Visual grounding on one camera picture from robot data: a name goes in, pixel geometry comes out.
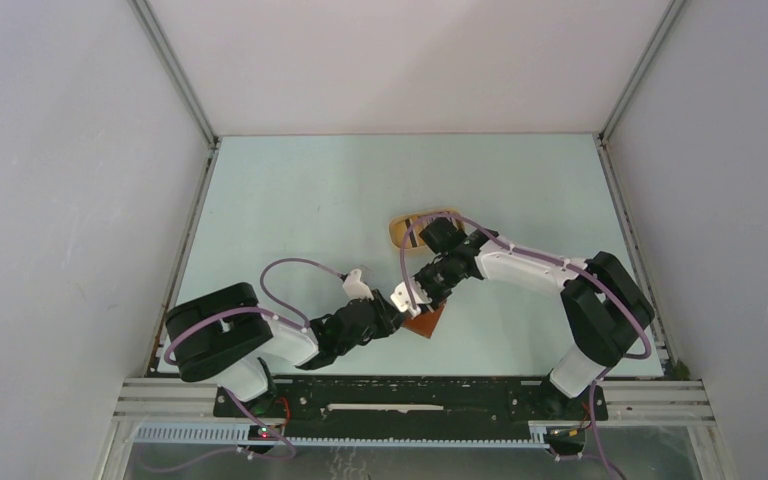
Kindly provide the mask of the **brown leather card holder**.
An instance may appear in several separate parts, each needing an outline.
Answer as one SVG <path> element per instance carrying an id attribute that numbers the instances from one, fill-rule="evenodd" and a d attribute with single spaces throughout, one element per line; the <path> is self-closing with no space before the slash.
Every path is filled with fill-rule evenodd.
<path id="1" fill-rule="evenodd" d="M 402 327 L 408 331 L 430 339 L 446 307 L 446 302 L 439 305 L 420 304 L 414 310 L 405 313 Z"/>

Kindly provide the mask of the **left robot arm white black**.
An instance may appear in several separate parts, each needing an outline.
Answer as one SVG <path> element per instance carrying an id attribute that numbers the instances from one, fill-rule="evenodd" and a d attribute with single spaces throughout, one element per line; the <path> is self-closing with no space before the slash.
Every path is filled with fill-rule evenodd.
<path id="1" fill-rule="evenodd" d="M 343 290 L 347 304 L 308 325 L 261 307 L 245 282 L 189 301 L 164 318 L 163 360 L 177 368 L 182 381 L 226 387 L 250 415 L 264 416 L 276 403 L 268 358 L 318 370 L 404 323 L 405 314 L 363 281 L 346 276 Z"/>

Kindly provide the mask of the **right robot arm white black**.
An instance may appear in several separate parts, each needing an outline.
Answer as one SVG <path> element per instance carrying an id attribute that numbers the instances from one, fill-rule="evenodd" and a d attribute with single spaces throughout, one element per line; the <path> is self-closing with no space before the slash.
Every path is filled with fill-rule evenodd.
<path id="1" fill-rule="evenodd" d="M 518 245 L 479 224 L 471 233 L 465 218 L 450 213 L 418 220 L 420 239 L 434 259 L 415 274 L 402 265 L 402 281 L 391 302 L 410 318 L 441 306 L 462 281 L 504 282 L 556 294 L 574 341 L 544 378 L 545 411 L 566 418 L 582 403 L 582 393 L 623 359 L 653 354 L 646 330 L 655 317 L 651 303 L 613 254 L 565 257 Z"/>

